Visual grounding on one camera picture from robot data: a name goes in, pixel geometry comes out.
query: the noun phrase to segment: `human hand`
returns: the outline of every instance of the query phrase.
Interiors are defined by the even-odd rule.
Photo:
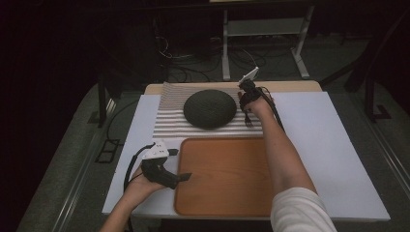
[[[265,115],[271,117],[273,114],[271,106],[269,106],[263,97],[259,97],[256,101],[245,105],[244,110],[252,112],[259,119],[262,119]]]
[[[142,173],[139,166],[132,175],[132,180],[129,182],[122,200],[126,200],[133,209],[143,202],[153,192],[165,189],[165,186],[156,182],[150,182]]]

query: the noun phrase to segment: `black cable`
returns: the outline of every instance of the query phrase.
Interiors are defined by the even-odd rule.
[[[220,52],[214,52],[212,54],[210,54],[210,56],[216,56],[219,55]],[[203,58],[203,57],[196,57],[194,55],[190,56],[190,57],[181,57],[181,58],[171,58],[172,60],[172,64],[178,64],[178,65],[197,65],[197,64],[201,64],[204,63],[206,61],[209,60],[209,58]]]
[[[246,58],[241,57],[238,54],[236,49],[239,49],[239,48],[230,47],[230,49],[229,49],[230,51],[228,52],[228,56],[230,58],[236,59],[237,61],[241,62],[242,64],[245,64],[245,65],[248,65],[248,66],[252,66],[252,67],[258,66],[257,64],[255,64],[255,62],[253,62],[254,59],[253,59],[253,57],[250,56],[250,54],[247,54],[247,57],[250,57],[250,60],[248,60]]]
[[[245,50],[241,47],[234,47],[233,46],[232,48],[240,49],[240,50],[244,51],[247,54],[248,57],[250,57],[251,60],[247,60],[247,59],[242,58],[241,56],[239,56],[236,52],[234,52],[234,54],[237,55],[238,59],[244,64],[251,65],[251,66],[256,66],[256,67],[263,67],[267,64],[266,59],[262,55],[259,55],[255,52],[252,52],[252,51],[249,51],[248,49]]]
[[[289,39],[289,38],[286,38],[286,40],[289,41],[289,48],[290,48],[290,47],[292,46],[292,44],[293,44],[293,43],[292,43],[292,40]],[[233,48],[233,49],[241,49],[239,46],[235,45],[233,41],[231,42],[231,44],[232,44],[232,45],[230,46],[231,48]],[[285,56],[285,55],[289,54],[289,49],[287,49],[286,51],[284,51],[284,52],[282,52],[282,53],[280,53],[280,54],[269,55],[269,54],[274,50],[274,46],[275,46],[274,44],[271,45],[271,48],[269,48],[267,51],[265,51],[262,55],[261,55],[261,54],[258,54],[258,53],[255,52],[255,51],[248,50],[248,49],[247,49],[247,53],[250,54],[250,55],[252,55],[252,56],[256,56],[256,58],[253,58],[253,60],[254,60],[254,61],[257,61],[257,62],[259,63],[259,64],[258,64],[258,67],[260,68],[260,67],[263,67],[263,66],[265,66],[265,65],[267,64],[266,58],[270,58],[270,57],[281,57],[281,56]],[[240,56],[237,54],[237,52],[235,52],[235,51],[232,51],[232,52],[231,52],[230,57],[232,58],[232,59],[230,59],[230,60],[232,61],[232,63],[233,63],[234,65],[236,65],[236,66],[237,66],[238,68],[240,68],[240,69],[247,70],[247,71],[249,70],[249,69],[243,67],[242,65],[240,65],[239,62],[240,62],[240,63],[243,63],[243,64],[245,64],[245,65],[250,65],[250,66],[252,66],[251,61],[246,60],[246,59],[240,57]],[[287,74],[283,74],[283,73],[280,73],[280,72],[266,72],[266,73],[277,73],[278,75],[289,76],[290,74],[292,74],[292,73],[294,73],[294,72],[287,73]]]
[[[218,68],[218,66],[220,65],[220,60],[221,60],[221,58],[218,59],[217,63],[211,69],[205,70],[205,71],[197,71],[197,70],[193,70],[193,69],[190,69],[190,68],[182,67],[181,65],[175,65],[175,66],[182,67],[185,70],[196,72],[196,73],[209,73],[209,72],[212,72],[212,71],[214,71]]]
[[[180,81],[180,80],[178,79],[178,77],[175,76],[175,75],[172,74],[172,73],[169,75],[169,77],[172,77],[173,79],[175,79],[175,80],[176,80],[176,81],[175,81],[176,83],[185,83],[184,81]]]
[[[202,71],[197,71],[197,70],[193,70],[193,69],[190,69],[190,68],[185,68],[185,67],[178,66],[178,65],[170,66],[170,68],[175,68],[175,69],[180,69],[180,70],[185,70],[185,71],[191,71],[191,72],[194,72],[194,73],[200,73],[203,76],[205,76],[205,78],[208,80],[208,82],[211,82],[211,78],[207,74],[205,74],[208,71],[202,72]]]
[[[187,73],[187,71],[182,70],[182,69],[180,69],[179,67],[170,67],[170,68],[171,68],[171,69],[176,69],[176,70],[181,71],[181,72],[183,73],[183,75],[185,76],[185,77],[184,77],[184,80],[183,80],[183,81],[180,81],[180,80],[177,78],[177,76],[175,76],[175,74],[174,74],[174,73],[170,73],[169,75],[170,75],[170,76],[172,76],[172,77],[174,77],[174,78],[175,78],[175,80],[176,80],[178,83],[186,83],[186,82],[187,82],[188,77],[190,78],[190,74],[189,74],[189,73]]]
[[[109,129],[111,128],[111,124],[112,124],[112,122],[114,121],[114,119],[115,119],[122,111],[124,111],[126,108],[130,107],[131,105],[135,104],[136,102],[138,102],[138,100],[133,101],[133,102],[127,104],[126,106],[124,106],[124,107],[123,107],[122,109],[120,109],[117,113],[115,113],[115,115],[114,115],[114,116],[112,117],[112,119],[109,121],[108,128],[106,129],[106,139],[107,139],[107,141],[108,141],[109,143],[111,143],[111,144],[113,144],[113,145],[116,145],[116,146],[124,146],[123,143],[122,143],[122,144],[114,144],[114,143],[112,142],[111,138],[109,137]]]
[[[129,183],[130,183],[131,181],[135,180],[137,177],[139,177],[139,176],[142,175],[142,174],[143,174],[143,173],[141,172],[141,173],[139,173],[138,175],[132,177],[132,178],[129,180]]]
[[[128,219],[128,226],[129,226],[129,231],[130,231],[130,232],[133,232],[131,217],[129,217],[129,219]]]
[[[287,54],[289,54],[288,59],[293,59],[293,58],[291,58],[291,54],[290,54],[290,53],[287,52]],[[272,68],[280,67],[280,64],[284,61],[285,58],[287,59],[287,57],[284,57],[284,56],[283,56],[281,59],[279,59],[278,61],[276,61],[275,64],[272,64],[271,67],[272,67]],[[266,70],[265,70],[265,71],[261,71],[261,72],[262,72],[262,73],[266,73],[266,74],[275,74],[275,75],[278,75],[278,76],[288,77],[288,76],[290,76],[290,75],[296,73],[296,72],[297,72],[297,69],[294,69],[293,71],[287,71],[287,72],[285,72],[285,71],[268,72],[268,71],[266,71]]]
[[[240,62],[240,61],[236,57],[233,57],[233,56],[229,56],[229,57],[230,57],[229,61],[231,61],[237,68],[239,68],[241,70],[250,71],[251,69],[254,69],[253,65],[245,63],[245,65],[249,65],[249,68],[246,68],[246,67],[243,67],[240,64],[238,64],[238,62]]]
[[[130,165],[127,168],[127,172],[126,172],[126,176],[124,178],[124,191],[127,189],[128,183],[130,182],[130,176],[131,176],[131,171],[133,166],[135,165],[136,159],[138,158],[138,155],[141,154],[142,151],[144,151],[145,149],[151,149],[153,146],[155,145],[155,143],[153,143],[152,145],[147,145],[141,149],[139,149],[139,151],[137,153],[135,153],[135,155],[132,156],[132,159],[130,161]]]
[[[265,87],[260,87],[260,88],[267,91],[269,96],[271,96],[271,93],[269,92],[269,90],[267,88],[265,88]],[[271,109],[274,112],[275,118],[277,118],[278,124],[280,125],[280,127],[284,131],[283,123],[281,122],[281,119],[279,117],[278,110],[275,106],[275,103],[271,99],[269,99],[268,96],[266,96],[266,94],[263,93],[263,91],[261,91],[259,88],[256,88],[256,91],[262,96],[262,98],[268,103],[268,105],[271,106]]]

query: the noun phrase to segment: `wooden tray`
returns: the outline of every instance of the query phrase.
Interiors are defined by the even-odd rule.
[[[263,139],[189,138],[181,145],[174,207],[182,216],[268,217],[273,190]]]

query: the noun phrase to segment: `gray floor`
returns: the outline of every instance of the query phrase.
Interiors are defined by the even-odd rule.
[[[313,80],[321,80],[343,66],[354,61],[365,49],[367,41],[348,41],[340,44],[341,37],[308,38],[302,52],[307,70]],[[253,69],[248,51],[260,67],[260,80],[299,80],[296,66],[289,48],[292,38],[251,38],[231,41],[232,81]],[[174,59],[176,64],[197,71],[186,72],[181,68],[170,70],[170,82],[221,81],[219,56],[211,60],[196,58]],[[338,231],[409,231],[410,201],[397,180],[396,173],[385,157],[389,148],[410,168],[410,118],[392,100],[382,87],[376,86],[376,103],[383,104],[392,119],[379,120],[372,124],[363,114],[363,90],[348,94],[343,84],[349,73],[324,87],[337,109],[351,141],[363,162],[370,179],[390,213],[387,222],[336,222]],[[19,231],[96,231],[106,216],[102,215],[103,202],[109,189],[116,163],[121,154],[117,150],[113,163],[95,163],[94,159],[102,148],[109,126],[109,136],[123,143],[128,133],[136,101],[141,93],[125,92],[115,107],[108,111],[108,122],[104,127],[90,123],[93,113],[98,111],[97,88],[90,90],[73,117],[54,159],[22,220]],[[380,142],[380,135],[388,145]],[[161,221],[152,218],[133,218],[136,231],[148,231],[159,227]]]

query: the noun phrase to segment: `black round stone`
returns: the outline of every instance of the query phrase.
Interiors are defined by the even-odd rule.
[[[236,114],[236,102],[223,91],[202,90],[184,104],[188,122],[202,129],[215,129],[229,123]]]

